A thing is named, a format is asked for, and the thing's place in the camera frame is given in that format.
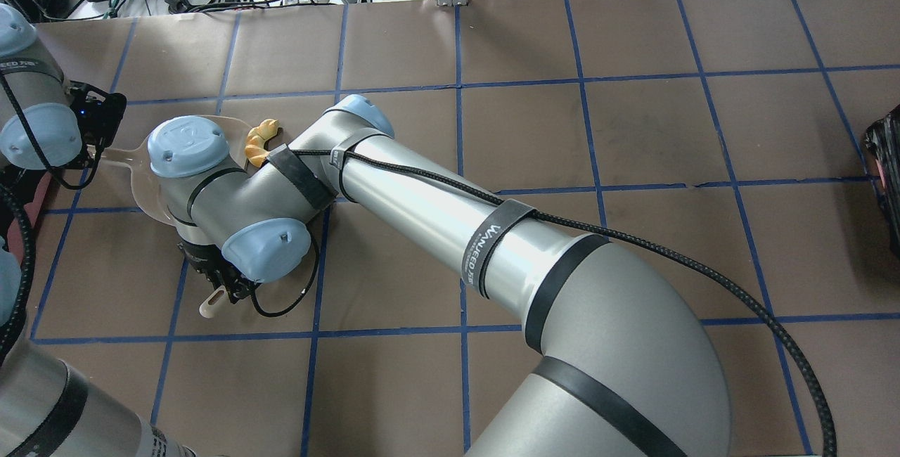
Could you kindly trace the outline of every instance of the tiled surface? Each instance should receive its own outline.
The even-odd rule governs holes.
[[[216,111],[276,117],[286,141],[367,89],[402,143],[477,184],[735,278],[796,333],[842,453],[881,457],[897,447],[900,261],[847,129],[900,102],[898,1],[408,2],[41,37],[71,77],[128,96],[125,149],[175,115]],[[125,169],[48,204],[32,336],[202,454],[459,455],[537,360],[513,316],[351,203],[312,224],[324,275],[298,309],[264,319],[244,302],[212,321],[196,310],[208,284],[182,277],[174,231],[133,212]],[[639,254],[716,345],[732,454],[813,453],[807,393],[765,328]],[[261,288],[264,307],[289,303],[308,268]]]

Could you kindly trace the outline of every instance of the blue cap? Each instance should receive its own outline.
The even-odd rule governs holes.
[[[309,251],[309,231],[296,219],[270,219],[245,226],[222,245],[222,256],[251,281],[283,278]]]
[[[9,322],[9,317],[13,315],[15,297],[22,282],[19,262],[13,253],[3,249],[5,244],[3,237],[0,237],[0,326]]]
[[[21,12],[0,4],[0,56],[19,53],[34,44],[37,38],[38,32],[28,24]]]
[[[66,165],[81,152],[81,131],[72,109],[56,102],[44,102],[22,112],[51,166]],[[16,167],[44,169],[18,115],[9,118],[0,130],[0,153]]]
[[[388,134],[388,136],[392,138],[394,136],[393,127],[386,115],[362,95],[347,95],[343,101],[337,102],[333,107],[325,110],[325,112],[328,111],[346,111],[350,114],[358,115],[358,117],[369,121],[371,126]]]
[[[147,140],[150,169],[160,178],[186,178],[215,167],[229,155],[218,124],[182,115],[154,128]]]

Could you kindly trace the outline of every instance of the light blue joint cap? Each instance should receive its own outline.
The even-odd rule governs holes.
[[[229,237],[222,245],[222,256],[251,281],[268,283],[300,265],[309,241],[309,231],[300,220],[264,220]]]
[[[346,111],[350,114],[358,115],[358,117],[369,121],[371,126],[388,134],[391,138],[394,136],[393,127],[386,115],[377,108],[376,105],[372,104],[368,98],[363,97],[362,95],[347,95],[347,97],[344,97],[343,101],[337,102],[337,104],[328,108],[325,112],[328,111]]]
[[[182,115],[154,128],[147,151],[150,169],[160,178],[186,178],[209,171],[229,155],[225,133],[199,115]]]
[[[56,102],[44,102],[22,112],[51,166],[66,165],[81,152],[81,132],[72,109]],[[9,118],[0,129],[0,153],[16,167],[44,169],[18,115]]]
[[[34,44],[38,32],[28,24],[21,12],[0,4],[0,56],[19,53]]]
[[[13,315],[15,296],[22,282],[19,262],[13,253],[3,249],[5,244],[3,237],[0,237],[0,326],[9,322],[9,317]]]

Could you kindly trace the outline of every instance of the cable tie strap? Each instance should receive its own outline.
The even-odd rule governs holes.
[[[338,190],[340,190],[341,194],[343,194],[350,202],[356,203],[350,195],[347,195],[347,191],[344,190],[344,164],[347,162],[348,150],[353,149],[358,143],[362,143],[369,137],[386,135],[387,134],[383,133],[381,130],[375,128],[360,128],[360,130],[356,130],[350,137],[341,141],[331,150],[331,156],[328,158],[328,165],[337,170]]]
[[[271,150],[266,156],[266,161],[278,169],[315,210],[324,210],[334,201],[335,195],[331,190],[319,181],[300,157],[290,152],[287,144]]]
[[[475,230],[472,239],[469,240],[469,245],[465,247],[463,281],[470,287],[476,288],[485,299],[491,299],[484,286],[484,275],[494,249],[512,227],[526,219],[528,214],[533,211],[533,207],[518,200],[512,200],[512,198],[503,201],[491,214],[488,214],[481,226]]]

